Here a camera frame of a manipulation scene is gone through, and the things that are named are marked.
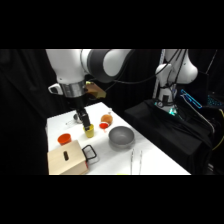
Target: wooden box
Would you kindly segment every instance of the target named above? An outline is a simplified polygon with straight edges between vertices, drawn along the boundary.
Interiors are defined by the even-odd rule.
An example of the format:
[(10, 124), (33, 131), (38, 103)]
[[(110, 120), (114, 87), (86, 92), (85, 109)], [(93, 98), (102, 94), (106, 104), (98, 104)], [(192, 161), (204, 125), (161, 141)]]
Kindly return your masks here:
[(88, 172), (85, 155), (78, 141), (48, 153), (49, 175), (84, 175)]

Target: white tablecloth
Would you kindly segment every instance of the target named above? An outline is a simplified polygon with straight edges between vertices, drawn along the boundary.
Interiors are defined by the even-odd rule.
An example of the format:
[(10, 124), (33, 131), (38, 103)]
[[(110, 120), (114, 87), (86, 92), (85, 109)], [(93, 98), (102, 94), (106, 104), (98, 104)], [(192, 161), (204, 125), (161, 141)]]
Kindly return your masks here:
[[(91, 123), (95, 126), (95, 136), (88, 139), (83, 131), (82, 124), (74, 124), (68, 127), (67, 122), (73, 119), (74, 112), (66, 113), (48, 119), (48, 147), (52, 151), (60, 147), (57, 139), (60, 135), (69, 133), (72, 140), (78, 140), (82, 148), (92, 145), (98, 158), (89, 162), (90, 172), (88, 175), (130, 175), (131, 154), (135, 149), (133, 163), (133, 174), (139, 173), (140, 151), (143, 151), (141, 175), (189, 175), (175, 161), (158, 149), (154, 144), (143, 137), (128, 123), (112, 112), (113, 124), (106, 130), (106, 133), (99, 128), (101, 117), (108, 114), (109, 108), (103, 103), (98, 103), (86, 108)], [(111, 129), (117, 126), (129, 127), (135, 134), (135, 143), (129, 149), (118, 149), (109, 142), (108, 134)]]

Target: box handle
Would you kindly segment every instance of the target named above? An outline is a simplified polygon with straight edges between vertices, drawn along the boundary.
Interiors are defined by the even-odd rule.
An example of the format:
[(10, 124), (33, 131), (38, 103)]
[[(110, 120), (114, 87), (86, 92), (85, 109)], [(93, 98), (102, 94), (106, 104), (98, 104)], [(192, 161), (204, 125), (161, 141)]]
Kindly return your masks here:
[[(88, 147), (90, 147), (92, 149), (92, 151), (93, 151), (93, 153), (95, 155), (92, 158), (87, 158), (87, 156), (86, 156), (85, 149), (88, 148)], [(84, 153), (84, 156), (86, 157), (86, 162), (88, 162), (89, 160), (95, 159), (97, 157), (97, 154), (96, 154), (96, 152), (94, 151), (94, 149), (93, 149), (93, 147), (91, 145), (87, 145), (85, 148), (82, 149), (82, 151)]]
[(65, 158), (65, 161), (68, 161), (69, 160), (69, 157), (68, 157), (68, 152), (64, 152), (64, 158)]

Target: cable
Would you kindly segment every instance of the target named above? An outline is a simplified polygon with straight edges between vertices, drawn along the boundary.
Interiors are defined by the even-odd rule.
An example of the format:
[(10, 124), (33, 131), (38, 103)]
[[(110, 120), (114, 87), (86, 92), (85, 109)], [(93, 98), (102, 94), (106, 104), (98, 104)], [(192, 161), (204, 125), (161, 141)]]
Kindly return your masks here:
[(193, 120), (195, 120), (195, 121), (201, 123), (201, 124), (204, 125), (206, 128), (207, 128), (207, 127), (210, 127), (210, 125), (209, 125), (209, 126), (207, 125), (207, 122), (206, 122), (206, 123), (205, 123), (205, 122), (202, 122), (201, 120), (197, 119), (197, 118), (194, 117), (194, 116), (191, 117), (191, 119), (193, 119)]
[[(181, 113), (184, 115), (184, 118), (182, 118), (181, 116), (180, 116), (180, 113), (179, 113), (179, 111), (181, 111)], [(181, 119), (183, 119), (184, 121), (186, 121), (187, 120), (187, 115), (186, 115), (186, 112), (184, 111), (184, 110), (182, 110), (182, 108), (181, 107), (178, 107), (178, 113), (179, 113), (179, 116), (180, 116), (180, 118)]]
[(147, 81), (155, 78), (159, 73), (161, 73), (170, 64), (170, 62), (173, 60), (173, 58), (176, 56), (176, 54), (178, 53), (179, 50), (180, 49), (177, 49), (177, 51), (174, 53), (173, 57), (167, 62), (166, 66), (164, 66), (164, 68), (162, 68), (158, 73), (156, 73), (155, 75), (151, 76), (148, 79), (145, 79), (145, 80), (140, 81), (140, 82), (123, 82), (123, 81), (118, 81), (118, 80), (114, 80), (113, 82), (128, 84), (128, 85), (136, 85), (136, 84), (141, 84), (141, 83), (147, 82)]
[(97, 81), (97, 79), (90, 79), (87, 82)]
[[(180, 54), (181, 54), (182, 50), (183, 50), (183, 49), (180, 49), (180, 52), (179, 52), (179, 54), (178, 54), (178, 56), (177, 56), (177, 58), (176, 58), (176, 62), (177, 62), (178, 58), (180, 57)], [(173, 70), (174, 65), (175, 65), (175, 64), (172, 65), (172, 69), (170, 70), (170, 73), (169, 73), (169, 75), (168, 75), (168, 77), (167, 77), (167, 81), (166, 81), (167, 83), (168, 83), (168, 80), (169, 80), (169, 78), (170, 78), (170, 74), (171, 74), (171, 72), (172, 72), (172, 70)]]
[[(129, 59), (130, 59), (130, 57), (134, 54), (134, 52), (135, 51), (132, 51), (131, 52), (131, 54), (128, 56), (129, 57)], [(121, 75), (120, 75), (120, 77), (116, 80), (116, 81), (118, 81), (118, 80), (120, 80), (121, 78), (122, 78), (122, 76), (124, 75), (124, 72), (125, 72), (125, 69), (127, 68), (127, 66), (128, 66), (128, 61), (126, 61), (126, 63), (125, 63), (125, 66), (123, 67), (123, 69), (122, 69), (122, 73), (121, 73)], [(113, 85), (111, 85), (110, 87), (108, 87), (106, 90), (104, 90), (105, 92), (108, 92), (112, 87), (114, 87), (115, 85), (117, 84), (117, 82), (115, 82)]]
[(224, 136), (223, 136), (221, 142), (220, 142), (214, 149), (212, 149), (212, 151), (215, 151), (215, 150), (222, 144), (223, 141), (224, 141)]
[(210, 65), (209, 65), (209, 67), (208, 67), (208, 70), (207, 70), (206, 74), (208, 74), (208, 72), (209, 72), (209, 70), (210, 70), (210, 68), (211, 68), (211, 66), (212, 66), (212, 64), (213, 64), (213, 62), (215, 60), (215, 56), (216, 56), (217, 52), (218, 52), (218, 49), (216, 49), (216, 52), (215, 52), (215, 54), (214, 54), (214, 56), (212, 58), (212, 61), (211, 61)]
[(201, 115), (197, 110), (195, 110), (194, 107), (192, 107), (191, 104), (187, 102), (187, 100), (185, 99), (184, 96), (185, 95), (181, 95), (181, 97), (183, 97), (185, 103), (187, 103), (194, 110), (194, 112), (198, 114), (199, 117), (201, 117), (203, 120), (205, 120), (211, 126), (212, 133), (214, 134), (215, 133), (215, 128), (213, 127), (213, 125), (203, 115)]
[(176, 105), (176, 103), (175, 103), (175, 96), (174, 96), (174, 92), (173, 92), (173, 90), (171, 89), (171, 87), (170, 87), (170, 86), (168, 86), (168, 88), (169, 88), (169, 90), (170, 90), (170, 92), (171, 92), (171, 94), (172, 94), (173, 106), (175, 107), (175, 109), (176, 109), (176, 112), (177, 112), (178, 116), (179, 116), (182, 120), (184, 120), (184, 119), (180, 116), (180, 113), (179, 113), (179, 111), (178, 111), (178, 107), (177, 107), (177, 105)]
[(177, 73), (177, 77), (176, 77), (176, 79), (175, 79), (174, 85), (177, 84), (177, 80), (178, 80), (178, 78), (179, 78), (180, 70), (182, 69), (183, 62), (184, 62), (184, 58), (185, 58), (186, 53), (187, 53), (187, 50), (184, 51), (184, 55), (183, 55), (183, 58), (182, 58), (182, 61), (181, 61), (181, 66), (180, 66), (179, 71), (178, 71), (178, 73)]

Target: gray round object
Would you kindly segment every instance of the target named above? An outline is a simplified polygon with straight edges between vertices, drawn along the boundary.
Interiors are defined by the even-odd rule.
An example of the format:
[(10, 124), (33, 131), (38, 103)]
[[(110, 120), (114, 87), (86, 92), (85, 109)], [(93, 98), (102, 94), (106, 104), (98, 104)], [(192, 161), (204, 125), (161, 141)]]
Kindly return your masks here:
[(127, 127), (116, 127), (109, 133), (110, 141), (118, 148), (130, 146), (135, 139), (134, 132)]

